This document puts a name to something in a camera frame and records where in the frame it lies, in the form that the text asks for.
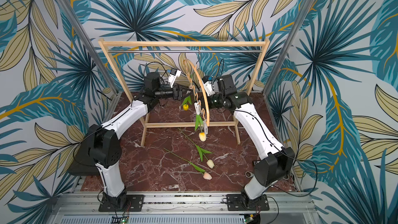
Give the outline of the yellow tulip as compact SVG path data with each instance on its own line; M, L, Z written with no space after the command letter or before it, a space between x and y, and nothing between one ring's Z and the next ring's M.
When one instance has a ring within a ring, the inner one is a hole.
M192 98L191 98L191 96L187 96L182 102L182 109L184 111L187 111L189 109L190 105L192 105Z

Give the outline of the tan wavy clothes hanger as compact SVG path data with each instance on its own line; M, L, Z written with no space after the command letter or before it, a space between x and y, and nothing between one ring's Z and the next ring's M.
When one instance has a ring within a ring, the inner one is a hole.
M195 91L195 93L193 94L194 102L198 102L199 105L201 106L202 109L201 117L203 121L207 123L208 126L210 121L208 100L204 84L202 82L201 74L199 73L197 65L192 63L187 58L187 55L185 53L180 54L179 62L180 62L180 67L182 68L189 82L189 88Z

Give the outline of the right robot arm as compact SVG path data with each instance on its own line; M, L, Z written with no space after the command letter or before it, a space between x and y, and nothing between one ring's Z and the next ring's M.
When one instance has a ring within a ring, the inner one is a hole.
M244 187L247 200L259 198L267 188L289 175L295 153L286 148L271 133L260 118L252 98L244 91L238 91L231 75L217 78L218 92L209 76L202 78L211 109L224 108L231 112L246 130L259 154L260 162L254 166L254 175Z

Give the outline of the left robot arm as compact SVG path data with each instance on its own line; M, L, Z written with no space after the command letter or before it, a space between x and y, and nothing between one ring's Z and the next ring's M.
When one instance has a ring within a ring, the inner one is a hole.
M122 156L120 138L130 126L147 115L159 104L159 99L181 100L184 90L190 89L175 85L181 71L171 69L169 85L161 83L160 74L150 72L144 77L144 86L132 102L111 120L92 125L86 137L88 156L93 159L104 185L103 196L115 210L127 206L126 188L122 181L119 160Z

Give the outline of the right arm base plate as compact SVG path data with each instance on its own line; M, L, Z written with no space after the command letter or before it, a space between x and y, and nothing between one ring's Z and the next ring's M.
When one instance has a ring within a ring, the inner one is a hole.
M267 197L261 195L254 200L244 193L226 195L228 211L269 211Z

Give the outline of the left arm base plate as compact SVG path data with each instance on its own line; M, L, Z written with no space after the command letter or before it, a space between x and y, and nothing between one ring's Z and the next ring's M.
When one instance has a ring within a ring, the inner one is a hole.
M99 212L141 212L144 203L144 195L120 195L110 197L103 193Z

